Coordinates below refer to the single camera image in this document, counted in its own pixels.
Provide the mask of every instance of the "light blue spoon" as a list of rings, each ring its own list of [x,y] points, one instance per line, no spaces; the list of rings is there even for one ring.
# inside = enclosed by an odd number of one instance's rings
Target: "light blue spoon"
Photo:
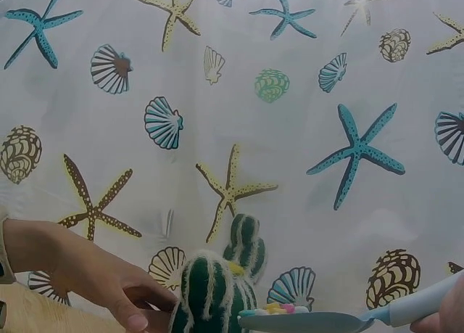
[[[464,271],[359,317],[331,312],[295,313],[245,316],[239,319],[239,324],[245,329],[269,333],[359,333],[371,327],[375,320],[401,327],[438,312],[444,296],[462,274]]]

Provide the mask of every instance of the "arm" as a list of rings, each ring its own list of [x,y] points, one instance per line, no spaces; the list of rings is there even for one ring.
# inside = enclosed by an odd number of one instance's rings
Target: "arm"
[[[47,271],[55,268],[59,240],[67,229],[52,222],[6,219],[3,227],[5,250],[15,273]]]

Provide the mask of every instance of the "blue starfish print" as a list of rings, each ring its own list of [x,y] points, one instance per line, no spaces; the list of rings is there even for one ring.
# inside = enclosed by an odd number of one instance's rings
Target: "blue starfish print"
[[[18,9],[18,10],[8,10],[5,14],[5,17],[9,19],[16,19],[30,23],[34,30],[32,33],[18,46],[14,51],[13,55],[8,59],[7,63],[4,66],[6,70],[13,61],[18,57],[22,50],[28,45],[32,38],[36,39],[37,47],[41,51],[43,57],[49,62],[52,68],[58,67],[58,59],[53,52],[53,49],[50,46],[50,43],[47,41],[44,30],[49,28],[57,27],[75,19],[76,17],[83,14],[82,10],[76,12],[70,12],[69,14],[64,14],[60,16],[50,17],[49,19],[46,16],[50,13],[51,8],[55,5],[57,0],[50,0],[48,7],[46,8],[43,16],[40,16],[37,12],[34,12],[30,9]]]
[[[388,107],[377,119],[373,122],[370,128],[365,132],[363,137],[359,137],[357,134],[357,128],[355,120],[353,119],[351,112],[344,105],[339,104],[339,118],[341,124],[344,127],[345,134],[349,141],[349,147],[341,148],[333,154],[330,154],[326,159],[322,160],[313,168],[306,171],[307,175],[315,175],[326,168],[329,168],[333,164],[337,163],[346,158],[349,159],[345,174],[341,179],[340,187],[336,193],[335,203],[333,209],[338,210],[343,200],[348,194],[349,188],[351,187],[357,167],[361,159],[369,160],[381,168],[387,171],[396,173],[397,175],[405,174],[405,167],[392,159],[380,150],[369,146],[368,144],[374,139],[374,137],[381,131],[382,128],[393,118],[393,114],[397,109],[397,104],[393,104]]]
[[[280,17],[282,19],[282,21],[277,25],[277,27],[271,33],[270,35],[271,41],[279,37],[282,34],[282,32],[285,30],[285,27],[287,27],[287,25],[290,25],[295,30],[297,30],[301,34],[304,34],[305,36],[308,36],[310,38],[317,38],[317,36],[313,32],[308,31],[306,28],[303,28],[302,26],[298,25],[295,22],[295,20],[302,19],[303,17],[311,15],[313,12],[315,12],[315,9],[309,9],[309,10],[303,10],[302,12],[291,13],[290,7],[289,7],[289,1],[287,0],[279,0],[279,1],[282,4],[282,9],[283,9],[282,12],[277,9],[260,9],[257,12],[250,12],[251,15],[258,15],[258,14],[273,15],[273,16]]]

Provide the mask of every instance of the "green cactus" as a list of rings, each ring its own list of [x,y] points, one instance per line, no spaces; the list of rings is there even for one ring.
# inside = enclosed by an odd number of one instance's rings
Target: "green cactus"
[[[259,230],[260,222],[255,217],[237,214],[232,221],[231,241],[223,254],[224,259],[240,265],[255,284],[268,258]]]
[[[170,333],[249,332],[239,326],[237,316],[257,307],[253,284],[266,263],[259,228],[256,218],[238,214],[223,258],[202,250],[185,264]]]
[[[251,281],[216,253],[202,250],[184,266],[171,333],[242,333],[237,316],[257,307]]]

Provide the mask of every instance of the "table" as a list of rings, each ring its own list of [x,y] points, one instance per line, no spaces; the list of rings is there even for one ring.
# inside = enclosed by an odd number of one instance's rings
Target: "table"
[[[106,320],[61,305],[19,284],[0,285],[7,303],[7,324],[2,333],[124,333],[116,321]]]

